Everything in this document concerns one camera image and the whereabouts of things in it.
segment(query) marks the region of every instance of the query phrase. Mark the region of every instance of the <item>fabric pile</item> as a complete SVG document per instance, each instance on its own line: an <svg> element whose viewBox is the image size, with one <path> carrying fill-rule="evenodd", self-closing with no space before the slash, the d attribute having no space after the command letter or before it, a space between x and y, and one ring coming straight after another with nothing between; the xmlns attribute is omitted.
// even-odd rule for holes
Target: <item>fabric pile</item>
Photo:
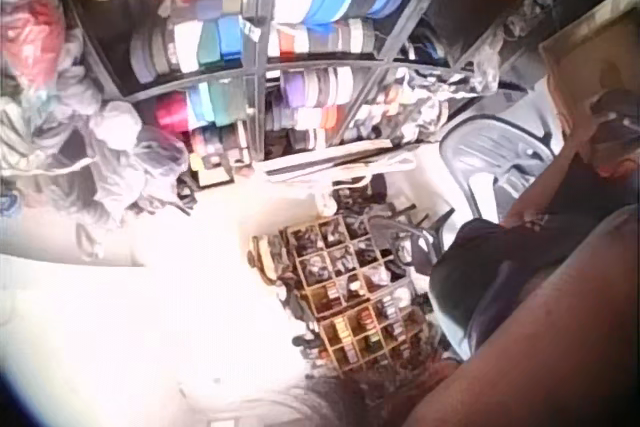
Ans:
<svg viewBox="0 0 640 427"><path fill-rule="evenodd" d="M82 32L68 30L64 43L56 44L64 17L52 23L51 15L42 16L58 5L3 2L2 37L11 42L2 46L8 65L0 98L0 167L3 187L19 194L25 206L50 206L72 216L79 248L95 259L102 255L97 238L120 227L127 211L153 213L167 205L184 210L176 179L187 169L188 155L177 139L142 126L130 104L102 105L81 64ZM36 41L48 46L46 55L33 56ZM11 207L13 200L3 197L3 205Z"/></svg>

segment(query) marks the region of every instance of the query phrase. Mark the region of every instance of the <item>black shelf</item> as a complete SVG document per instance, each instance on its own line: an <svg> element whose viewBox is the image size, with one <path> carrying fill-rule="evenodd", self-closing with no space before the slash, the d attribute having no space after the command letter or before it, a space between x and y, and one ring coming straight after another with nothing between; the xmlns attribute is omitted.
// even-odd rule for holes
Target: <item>black shelf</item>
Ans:
<svg viewBox="0 0 640 427"><path fill-rule="evenodd" d="M269 58L269 33L275 0L243 0L242 17L251 35L245 31L241 60L210 65L189 74L171 73L150 84L141 85L129 65L128 45L135 26L152 12L150 0L62 0L71 17L82 27L86 37L86 58L103 86L105 99L141 102L200 82L242 78L244 80L248 118L248 142L252 158L264 159L266 74L272 71L350 66L359 69L364 81L354 92L350 103L340 106L336 126L327 132L330 146L342 142L358 108L380 88L389 72L407 67L425 73L439 74L445 79L456 74L469 75L464 69L469 60L523 0L403 0L398 9L384 19L374 19L376 40L373 54L307 54L293 58ZM443 42L449 67L399 58L410 34L425 18ZM534 29L540 35L549 31L544 18ZM517 56L521 51L505 43L503 51ZM411 115L402 111L385 126L393 137Z"/></svg>
<svg viewBox="0 0 640 427"><path fill-rule="evenodd" d="M456 69L463 69L507 18L517 11L524 0L439 0L437 9L447 9L456 19L455 25L436 28L456 37L451 47L449 61ZM437 12L430 12L429 20L438 22Z"/></svg>

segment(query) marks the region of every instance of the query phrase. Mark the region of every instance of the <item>wooden organizer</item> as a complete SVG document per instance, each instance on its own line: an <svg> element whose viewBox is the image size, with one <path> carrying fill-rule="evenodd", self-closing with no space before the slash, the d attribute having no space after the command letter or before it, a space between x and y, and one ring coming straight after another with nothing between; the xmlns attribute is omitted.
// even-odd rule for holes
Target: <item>wooden organizer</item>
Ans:
<svg viewBox="0 0 640 427"><path fill-rule="evenodd" d="M354 229L347 228L342 215L329 217L314 222L299 224L286 229L289 245L295 257L298 275L304 286L303 295L316 318L326 318L341 311L370 300L380 291L389 288L375 282L376 277L385 275L384 263L393 260L392 255L383 257L373 242L369 226L364 217L348 216L361 223L362 235L356 235ZM328 238L327 226L334 225L334 235ZM312 247L302 248L296 232L305 231L314 235L317 242ZM352 269L340 265L341 258L350 258ZM329 276L317 279L309 275L310 265L327 266ZM349 284L359 281L361 295L349 295ZM338 297L329 297L327 287L335 286Z"/></svg>
<svg viewBox="0 0 640 427"><path fill-rule="evenodd" d="M395 305L397 316L389 319L381 309L382 299L393 299L392 291L401 286L408 286L408 282L398 282L388 295L320 323L322 339L341 376L385 367L411 370L410 359L422 342L418 334L426 334L424 316L417 307L400 309ZM360 320L365 313L372 319L366 326ZM337 325L346 327L346 335L340 337Z"/></svg>
<svg viewBox="0 0 640 427"><path fill-rule="evenodd" d="M420 344L419 334L427 333L426 321L417 307L399 307L399 289L413 296L408 277L376 282L390 275L384 264L393 255L375 245L366 217L324 218L288 227L286 235L302 281L301 294L318 320L340 375L385 368L411 370L410 359L419 350L414 344ZM345 257L352 268L345 268ZM310 275L312 263L326 266L328 272L320 277ZM356 282L360 295L352 295L349 289ZM333 300L327 287L337 293ZM388 309L395 312L390 317L383 309L385 299Z"/></svg>

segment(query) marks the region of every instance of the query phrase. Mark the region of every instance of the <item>red plastic bag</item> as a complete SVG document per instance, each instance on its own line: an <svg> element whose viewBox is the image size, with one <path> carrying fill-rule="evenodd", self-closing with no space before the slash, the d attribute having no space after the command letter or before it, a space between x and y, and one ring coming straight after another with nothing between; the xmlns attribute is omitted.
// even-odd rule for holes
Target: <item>red plastic bag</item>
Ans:
<svg viewBox="0 0 640 427"><path fill-rule="evenodd" d="M59 0L2 0L2 55L25 91L55 88L64 33Z"/></svg>

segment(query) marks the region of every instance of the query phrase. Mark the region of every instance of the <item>gray ribbon spool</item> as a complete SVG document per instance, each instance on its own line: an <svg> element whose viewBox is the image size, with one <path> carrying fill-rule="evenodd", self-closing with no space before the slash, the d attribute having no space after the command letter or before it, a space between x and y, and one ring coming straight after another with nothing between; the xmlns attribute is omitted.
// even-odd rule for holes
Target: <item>gray ribbon spool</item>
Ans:
<svg viewBox="0 0 640 427"><path fill-rule="evenodd" d="M166 21L161 21L159 24L156 24L151 34L151 57L153 59L153 65L160 75L168 74L171 71L169 57L167 56L167 49L164 43L166 25Z"/></svg>
<svg viewBox="0 0 640 427"><path fill-rule="evenodd" d="M149 49L148 47L145 48L145 44L149 44L148 40L148 28L144 26L133 33L131 44L129 45L131 68L138 81L142 84L153 82L155 79L155 69L149 67Z"/></svg>

